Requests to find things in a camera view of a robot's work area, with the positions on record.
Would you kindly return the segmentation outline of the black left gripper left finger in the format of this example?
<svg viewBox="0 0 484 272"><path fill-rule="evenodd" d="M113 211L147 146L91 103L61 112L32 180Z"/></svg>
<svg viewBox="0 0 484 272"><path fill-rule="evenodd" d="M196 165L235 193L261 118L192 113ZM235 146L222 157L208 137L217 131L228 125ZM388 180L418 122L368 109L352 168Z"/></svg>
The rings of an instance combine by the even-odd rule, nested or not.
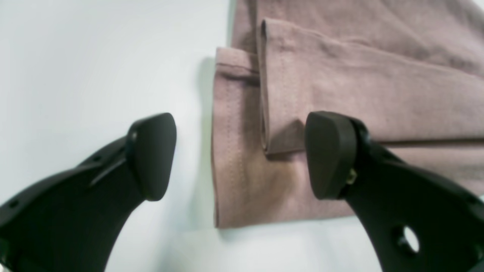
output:
<svg viewBox="0 0 484 272"><path fill-rule="evenodd" d="M9 272L103 272L144 201L168 188L174 117L139 119L78 166L38 181L1 206L1 267Z"/></svg>

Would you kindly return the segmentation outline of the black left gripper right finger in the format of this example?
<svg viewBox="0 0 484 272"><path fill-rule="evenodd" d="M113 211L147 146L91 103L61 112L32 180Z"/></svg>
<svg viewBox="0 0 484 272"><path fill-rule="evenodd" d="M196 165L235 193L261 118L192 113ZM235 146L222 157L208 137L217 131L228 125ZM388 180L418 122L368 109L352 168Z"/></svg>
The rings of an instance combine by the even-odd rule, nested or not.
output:
<svg viewBox="0 0 484 272"><path fill-rule="evenodd" d="M358 119L308 114L304 143L317 199L352 208L384 272L482 272L483 202L372 141Z"/></svg>

